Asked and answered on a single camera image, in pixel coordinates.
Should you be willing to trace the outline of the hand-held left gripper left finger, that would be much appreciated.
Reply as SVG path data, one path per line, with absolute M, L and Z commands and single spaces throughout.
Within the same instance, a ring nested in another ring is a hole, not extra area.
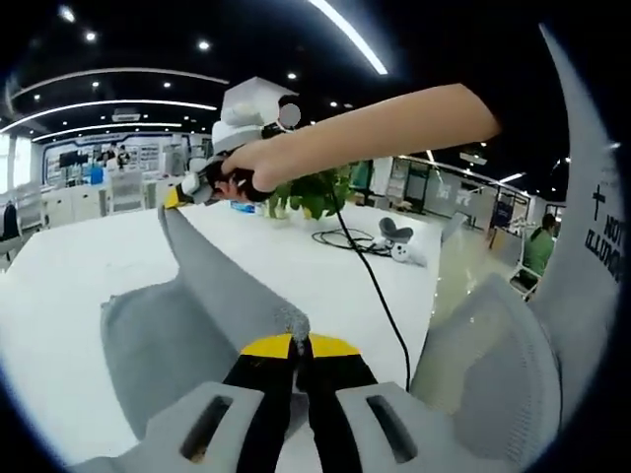
M 221 382 L 205 382 L 153 417 L 117 457 L 75 472 L 272 472 L 285 441 L 297 345 L 289 333 L 242 349 Z

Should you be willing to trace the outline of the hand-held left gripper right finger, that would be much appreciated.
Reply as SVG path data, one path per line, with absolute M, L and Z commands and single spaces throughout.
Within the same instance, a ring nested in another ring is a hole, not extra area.
M 447 415 L 378 383 L 348 342 L 310 334 L 299 379 L 324 472 L 491 472 L 456 440 Z

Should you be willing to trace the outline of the person's right hand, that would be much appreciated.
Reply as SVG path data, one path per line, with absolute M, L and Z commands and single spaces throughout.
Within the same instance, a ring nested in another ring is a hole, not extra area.
M 268 198 L 286 177 L 272 143 L 256 141 L 217 160 L 207 180 L 213 199 L 254 203 Z

